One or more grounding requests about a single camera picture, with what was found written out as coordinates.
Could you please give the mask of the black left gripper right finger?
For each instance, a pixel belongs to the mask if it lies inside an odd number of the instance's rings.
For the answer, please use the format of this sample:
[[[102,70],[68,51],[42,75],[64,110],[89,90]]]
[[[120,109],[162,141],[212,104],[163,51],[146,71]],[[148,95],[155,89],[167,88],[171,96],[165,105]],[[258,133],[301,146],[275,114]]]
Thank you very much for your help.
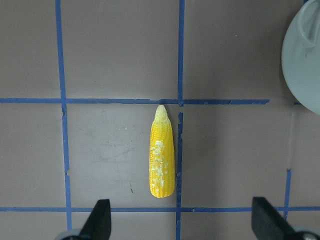
[[[258,240],[288,240],[296,231],[265,197],[253,197],[251,228]]]

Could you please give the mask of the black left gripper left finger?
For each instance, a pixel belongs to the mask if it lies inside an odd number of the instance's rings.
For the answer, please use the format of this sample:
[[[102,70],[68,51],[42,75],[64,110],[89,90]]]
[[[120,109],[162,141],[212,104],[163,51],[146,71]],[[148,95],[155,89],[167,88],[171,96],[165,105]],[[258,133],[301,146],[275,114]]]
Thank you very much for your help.
[[[108,240],[110,238],[111,205],[109,199],[97,201],[78,236],[81,240]]]

